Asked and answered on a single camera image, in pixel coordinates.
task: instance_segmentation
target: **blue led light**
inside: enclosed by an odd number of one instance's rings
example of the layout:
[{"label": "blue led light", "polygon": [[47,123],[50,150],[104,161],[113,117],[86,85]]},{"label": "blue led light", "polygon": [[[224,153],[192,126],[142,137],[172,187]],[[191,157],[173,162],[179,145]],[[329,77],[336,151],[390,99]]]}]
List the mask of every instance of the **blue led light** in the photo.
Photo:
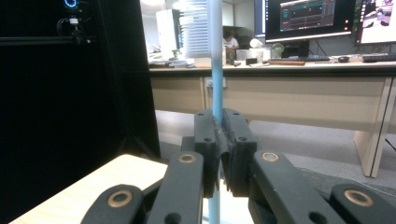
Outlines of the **blue led light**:
[{"label": "blue led light", "polygon": [[64,0],[64,4],[68,7],[76,7],[78,0]]}]

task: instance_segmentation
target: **desk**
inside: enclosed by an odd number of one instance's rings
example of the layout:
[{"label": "desk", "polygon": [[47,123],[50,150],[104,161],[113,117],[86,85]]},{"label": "desk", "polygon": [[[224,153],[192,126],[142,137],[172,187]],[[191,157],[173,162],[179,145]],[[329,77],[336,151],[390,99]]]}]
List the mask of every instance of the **desk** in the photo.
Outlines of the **desk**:
[{"label": "desk", "polygon": [[145,189],[163,178],[166,167],[130,155],[119,156],[11,223],[81,223],[92,203],[106,189],[118,184]]},{"label": "desk", "polygon": [[[247,119],[356,131],[363,173],[377,176],[386,133],[396,133],[396,62],[225,66],[223,73],[224,107]],[[196,113],[211,107],[209,69],[154,69],[150,75],[156,109]]]}]

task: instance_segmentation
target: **blue rod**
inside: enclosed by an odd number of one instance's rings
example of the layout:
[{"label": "blue rod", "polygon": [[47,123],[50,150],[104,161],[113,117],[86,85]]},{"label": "blue rod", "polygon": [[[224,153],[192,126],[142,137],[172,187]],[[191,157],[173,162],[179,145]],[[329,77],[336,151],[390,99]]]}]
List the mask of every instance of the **blue rod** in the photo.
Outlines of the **blue rod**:
[{"label": "blue rod", "polygon": [[[222,123],[222,59],[212,59],[213,79],[213,108],[212,114],[218,125]],[[220,192],[215,189],[213,197],[209,199],[209,223],[220,224]]]}]

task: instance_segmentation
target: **monitor screen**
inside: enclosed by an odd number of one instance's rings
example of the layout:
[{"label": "monitor screen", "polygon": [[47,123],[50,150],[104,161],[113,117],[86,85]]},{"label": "monitor screen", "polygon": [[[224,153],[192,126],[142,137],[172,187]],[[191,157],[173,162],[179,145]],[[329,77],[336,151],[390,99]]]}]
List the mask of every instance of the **monitor screen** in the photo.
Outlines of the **monitor screen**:
[{"label": "monitor screen", "polygon": [[265,1],[254,0],[254,37],[265,37]]},{"label": "monitor screen", "polygon": [[304,40],[352,33],[353,0],[265,0],[265,41]]},{"label": "monitor screen", "polygon": [[396,15],[392,0],[362,0],[361,13],[355,43],[396,43]]}]

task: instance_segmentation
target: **light wood surface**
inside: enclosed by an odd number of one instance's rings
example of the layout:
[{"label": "light wood surface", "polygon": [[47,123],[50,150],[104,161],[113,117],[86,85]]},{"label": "light wood surface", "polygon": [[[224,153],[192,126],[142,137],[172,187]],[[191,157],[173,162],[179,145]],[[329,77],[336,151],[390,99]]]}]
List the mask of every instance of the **light wood surface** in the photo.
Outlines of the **light wood surface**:
[{"label": "light wood surface", "polygon": [[80,223],[92,203],[106,189],[118,184],[145,189],[163,177],[166,167],[131,155],[119,156],[11,223]]},{"label": "light wood surface", "polygon": [[368,132],[355,132],[355,146],[361,159],[363,172],[367,176],[376,177],[381,160],[382,149],[385,142],[386,132],[389,126],[391,109],[395,99],[395,91],[392,90],[393,77],[385,79],[382,94],[378,98],[378,106],[375,107],[375,119],[372,121],[374,128]]},{"label": "light wood surface", "polygon": [[201,77],[156,77],[151,86],[156,109],[193,114],[205,108]]},{"label": "light wood surface", "polygon": [[[396,84],[393,83],[393,91],[396,91]],[[393,133],[396,134],[396,104],[393,101],[393,107],[391,109],[392,114],[390,116],[390,120],[389,120],[389,129],[388,129],[388,133]]]},{"label": "light wood surface", "polygon": [[[384,77],[228,77],[223,103],[246,119],[370,132],[384,82]],[[211,90],[207,98],[212,102]]]}]

